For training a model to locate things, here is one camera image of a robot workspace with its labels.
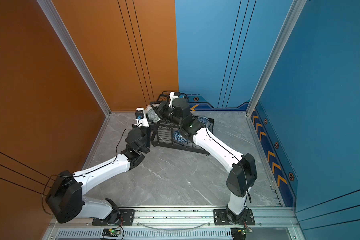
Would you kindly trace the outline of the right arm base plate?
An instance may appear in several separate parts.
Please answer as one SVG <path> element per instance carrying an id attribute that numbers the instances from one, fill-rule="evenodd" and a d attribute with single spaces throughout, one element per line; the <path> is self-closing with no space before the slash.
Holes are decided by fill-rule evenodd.
<path id="1" fill-rule="evenodd" d="M 216 226 L 247 225 L 254 226 L 255 217 L 251 209 L 245 208 L 239 215 L 229 209 L 215 209 L 214 221 Z"/>

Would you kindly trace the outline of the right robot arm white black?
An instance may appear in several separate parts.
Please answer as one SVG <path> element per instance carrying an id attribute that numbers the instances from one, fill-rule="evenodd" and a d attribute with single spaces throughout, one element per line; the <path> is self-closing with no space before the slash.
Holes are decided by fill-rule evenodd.
<path id="1" fill-rule="evenodd" d="M 239 225 L 247 216 L 247 202 L 252 198 L 250 190 L 258 178 L 255 158 L 251 154 L 242 154 L 218 139 L 191 113 L 189 103 L 184 98 L 175 98 L 171 103 L 161 101 L 153 107 L 162 120 L 177 125 L 180 134 L 197 146 L 206 150 L 219 161 L 229 173 L 226 186 L 231 192 L 226 206 L 228 222 Z"/>

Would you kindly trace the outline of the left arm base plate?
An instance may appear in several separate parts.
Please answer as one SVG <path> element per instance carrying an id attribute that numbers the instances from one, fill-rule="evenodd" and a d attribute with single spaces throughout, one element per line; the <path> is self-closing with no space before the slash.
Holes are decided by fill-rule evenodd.
<path id="1" fill-rule="evenodd" d="M 98 218 L 94 218 L 92 221 L 93 226 L 132 226 L 135 210 L 134 209 L 124 209 L 119 210 L 118 214 L 113 211 L 111 217 L 106 217 L 106 219 L 101 220 Z"/>

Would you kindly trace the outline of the dark blue geometric bowl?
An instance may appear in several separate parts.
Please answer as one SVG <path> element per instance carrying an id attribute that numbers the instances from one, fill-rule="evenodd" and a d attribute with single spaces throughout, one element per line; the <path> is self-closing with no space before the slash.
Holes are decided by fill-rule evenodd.
<path id="1" fill-rule="evenodd" d="M 174 131 L 173 132 L 173 139 L 174 141 L 178 142 L 178 143 L 187 143 L 189 140 L 186 139 L 185 137 L 182 136 L 182 134 L 180 133 L 180 131 Z"/>

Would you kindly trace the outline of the blue white floral bowl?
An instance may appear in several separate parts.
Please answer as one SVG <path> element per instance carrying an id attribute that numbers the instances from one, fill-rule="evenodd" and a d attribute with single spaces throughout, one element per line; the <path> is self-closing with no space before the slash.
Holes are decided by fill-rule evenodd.
<path id="1" fill-rule="evenodd" d="M 210 122 L 209 118 L 200 116 L 200 117 L 197 117 L 197 119 L 200 123 L 204 124 L 206 126 L 206 128 L 210 127 L 211 122 Z"/>

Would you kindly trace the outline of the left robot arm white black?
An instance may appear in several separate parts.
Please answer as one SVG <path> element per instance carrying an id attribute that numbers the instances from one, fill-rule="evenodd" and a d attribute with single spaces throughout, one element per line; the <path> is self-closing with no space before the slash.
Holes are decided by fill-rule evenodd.
<path id="1" fill-rule="evenodd" d="M 126 148 L 115 157 L 89 169 L 55 175 L 45 202 L 60 224 L 75 218 L 93 218 L 107 225 L 121 222 L 119 207 L 109 198 L 89 198 L 86 193 L 112 177 L 137 167 L 151 149 L 152 123 L 138 123 L 129 129 Z"/>

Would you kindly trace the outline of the green white patterned bowl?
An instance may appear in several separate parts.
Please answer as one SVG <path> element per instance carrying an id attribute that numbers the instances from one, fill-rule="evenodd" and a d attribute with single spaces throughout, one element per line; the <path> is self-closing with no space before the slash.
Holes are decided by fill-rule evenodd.
<path id="1" fill-rule="evenodd" d="M 146 116 L 155 124 L 161 120 L 161 118 L 158 116 L 158 114 L 155 112 L 154 108 L 151 105 L 146 107 Z"/>

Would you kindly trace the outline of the black wire dish rack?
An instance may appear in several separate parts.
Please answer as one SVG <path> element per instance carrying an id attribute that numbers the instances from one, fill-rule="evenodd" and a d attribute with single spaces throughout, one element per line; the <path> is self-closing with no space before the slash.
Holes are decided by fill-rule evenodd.
<path id="1" fill-rule="evenodd" d="M 163 91 L 157 98 L 156 102 L 151 102 L 152 105 L 154 107 L 158 107 L 159 103 L 162 101 L 170 102 L 169 94 L 170 94 L 169 91 Z M 212 118 L 209 118 L 209 120 L 211 122 L 211 125 L 208 129 L 213 133 L 215 120 Z M 177 150 L 193 152 L 198 154 L 205 154 L 207 157 L 210 155 L 208 151 L 204 150 L 200 146 L 197 146 L 190 140 L 187 143 L 182 143 L 182 144 L 174 141 L 173 139 L 174 131 L 180 131 L 178 125 L 176 125 L 175 123 L 171 123 L 170 121 L 158 122 L 157 124 L 155 124 L 154 131 L 152 132 L 151 144 L 153 145 L 153 147 L 159 146 L 169 149 L 177 149 Z"/>

